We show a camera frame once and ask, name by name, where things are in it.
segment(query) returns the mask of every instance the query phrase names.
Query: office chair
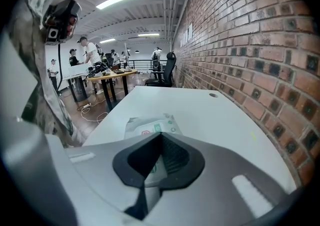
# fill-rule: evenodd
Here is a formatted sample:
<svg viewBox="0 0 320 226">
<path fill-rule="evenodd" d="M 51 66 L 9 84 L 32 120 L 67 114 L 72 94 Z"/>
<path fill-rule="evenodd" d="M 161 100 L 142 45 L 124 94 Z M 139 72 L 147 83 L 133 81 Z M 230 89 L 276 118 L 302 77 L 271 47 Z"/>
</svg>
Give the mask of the office chair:
<svg viewBox="0 0 320 226">
<path fill-rule="evenodd" d="M 169 52 L 166 55 L 167 61 L 164 71 L 154 71 L 153 74 L 158 75 L 158 80 L 155 79 L 148 79 L 145 82 L 147 86 L 161 86 L 161 87 L 172 87 L 172 71 L 176 65 L 176 56 L 173 52 Z"/>
</svg>

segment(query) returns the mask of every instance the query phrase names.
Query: gray fabric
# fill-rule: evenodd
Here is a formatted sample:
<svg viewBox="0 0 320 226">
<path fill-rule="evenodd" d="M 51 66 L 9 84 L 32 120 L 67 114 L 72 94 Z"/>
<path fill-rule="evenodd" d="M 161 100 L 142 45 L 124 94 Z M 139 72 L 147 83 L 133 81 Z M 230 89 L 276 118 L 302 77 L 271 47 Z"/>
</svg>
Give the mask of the gray fabric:
<svg viewBox="0 0 320 226">
<path fill-rule="evenodd" d="M 73 125 L 48 78 L 44 43 L 46 30 L 42 27 L 44 1 L 19 0 L 7 25 L 13 46 L 37 80 L 22 118 L 38 125 L 44 133 L 57 135 L 65 147 L 81 146 L 85 140 Z"/>
</svg>

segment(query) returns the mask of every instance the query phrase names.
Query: wooden floor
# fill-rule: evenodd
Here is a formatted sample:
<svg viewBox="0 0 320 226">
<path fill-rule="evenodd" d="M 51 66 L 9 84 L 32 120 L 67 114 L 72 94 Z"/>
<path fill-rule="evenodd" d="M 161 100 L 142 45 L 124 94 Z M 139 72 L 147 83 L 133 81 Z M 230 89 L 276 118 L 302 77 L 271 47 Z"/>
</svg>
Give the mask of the wooden floor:
<svg viewBox="0 0 320 226">
<path fill-rule="evenodd" d="M 145 79 L 149 79 L 151 75 L 149 74 L 133 74 L 126 77 L 128 91 L 132 91 L 133 88 L 137 85 L 145 85 Z M 109 85 L 107 85 L 108 91 L 109 91 L 109 97 L 111 97 L 112 101 L 112 95 L 110 92 Z M 66 110 L 69 112 L 71 119 L 74 123 L 74 125 L 77 127 L 77 129 L 83 134 L 84 138 L 87 139 L 89 134 L 98 126 L 96 121 L 97 117 L 101 115 L 103 112 L 109 112 L 107 102 L 105 101 L 105 96 L 103 93 L 95 95 L 88 94 L 90 91 L 90 85 L 88 84 L 87 87 L 85 87 L 86 93 L 88 95 L 88 99 L 76 103 L 72 97 L 70 89 L 65 89 L 61 93 L 61 100 L 63 101 Z M 114 91 L 116 93 L 117 101 L 119 102 L 121 99 L 125 97 L 124 93 L 124 86 L 122 82 L 122 77 L 115 78 L 115 86 Z M 76 96 L 78 96 L 76 89 L 74 89 L 74 93 Z M 90 107 L 90 111 L 88 111 L 86 114 L 81 115 L 81 109 L 85 104 L 91 103 L 92 105 L 96 104 L 94 107 Z M 98 119 L 104 119 L 107 114 L 101 115 Z"/>
</svg>

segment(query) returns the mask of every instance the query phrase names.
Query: desk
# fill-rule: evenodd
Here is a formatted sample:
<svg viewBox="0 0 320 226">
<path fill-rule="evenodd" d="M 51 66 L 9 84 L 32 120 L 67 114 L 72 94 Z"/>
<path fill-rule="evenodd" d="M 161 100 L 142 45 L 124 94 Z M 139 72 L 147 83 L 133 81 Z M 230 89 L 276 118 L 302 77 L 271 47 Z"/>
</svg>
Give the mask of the desk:
<svg viewBox="0 0 320 226">
<path fill-rule="evenodd" d="M 136 72 L 137 72 L 137 69 L 131 69 L 130 72 L 124 72 L 123 74 L 116 74 L 115 72 L 111 71 L 110 75 L 101 76 L 101 77 L 89 77 L 89 78 L 87 78 L 87 80 L 88 81 L 99 81 L 99 80 L 101 81 L 103 92 L 104 92 L 104 96 L 105 96 L 105 100 L 106 100 L 106 103 L 107 103 L 107 105 L 109 107 L 109 110 L 111 111 L 113 109 L 113 106 L 111 104 L 111 100 L 110 100 L 110 97 L 109 97 L 109 94 L 108 94 L 106 80 L 109 81 L 109 86 L 110 86 L 110 90 L 111 90 L 111 93 L 112 93 L 113 101 L 117 102 L 116 93 L 115 93 L 115 90 L 114 90 L 114 86 L 112 84 L 112 78 L 122 77 L 124 94 L 128 95 L 127 75 L 135 74 Z"/>
<path fill-rule="evenodd" d="M 123 140 L 130 117 L 163 113 L 174 116 L 183 135 L 228 148 L 271 176 L 287 193 L 296 189 L 285 162 L 267 136 L 218 91 L 136 86 L 83 145 Z"/>
<path fill-rule="evenodd" d="M 73 96 L 73 99 L 75 102 L 79 102 L 79 101 L 82 101 L 82 100 L 77 100 L 77 97 L 75 95 L 75 92 L 74 92 L 74 89 L 73 89 L 73 86 L 71 84 L 71 79 L 73 78 L 79 78 L 79 77 L 82 77 L 82 76 L 86 76 L 86 74 L 78 74 L 78 75 L 74 75 L 74 76 L 69 76 L 69 77 L 65 77 L 63 78 L 63 80 L 67 80 L 68 83 L 69 83 L 69 87 L 70 87 L 70 90 L 71 90 L 71 93 L 72 93 L 72 96 Z M 82 78 L 79 80 L 80 82 L 80 87 L 81 87 L 81 90 L 82 90 L 82 94 L 83 94 L 83 100 L 87 99 L 88 96 L 86 94 L 86 90 L 85 90 L 85 87 L 84 87 L 84 83 L 82 81 Z"/>
</svg>

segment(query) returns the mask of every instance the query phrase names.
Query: white cable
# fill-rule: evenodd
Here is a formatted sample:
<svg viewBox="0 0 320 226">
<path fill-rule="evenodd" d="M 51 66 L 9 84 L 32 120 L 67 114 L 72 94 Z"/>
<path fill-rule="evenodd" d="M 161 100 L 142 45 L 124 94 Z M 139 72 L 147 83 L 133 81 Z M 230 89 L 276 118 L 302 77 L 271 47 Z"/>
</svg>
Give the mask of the white cable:
<svg viewBox="0 0 320 226">
<path fill-rule="evenodd" d="M 104 99 L 104 100 L 102 100 L 102 101 L 99 101 L 99 102 L 97 102 L 97 103 L 95 103 L 94 105 L 90 105 L 90 107 L 94 107 L 96 104 L 99 104 L 99 103 L 101 103 L 101 102 L 103 102 L 103 101 L 105 101 L 106 99 Z M 87 114 L 88 112 L 90 111 L 90 108 L 82 108 L 81 109 L 81 117 L 83 118 L 83 119 L 85 119 L 86 121 L 88 121 L 88 122 L 97 122 L 98 124 L 100 124 L 99 123 L 99 121 L 102 121 L 103 119 L 99 119 L 98 120 L 98 118 L 99 117 L 101 117 L 103 114 L 107 114 L 108 115 L 108 112 L 103 112 L 101 115 L 99 115 L 97 118 L 96 118 L 96 120 L 88 120 L 88 119 L 86 119 L 82 114 Z"/>
</svg>

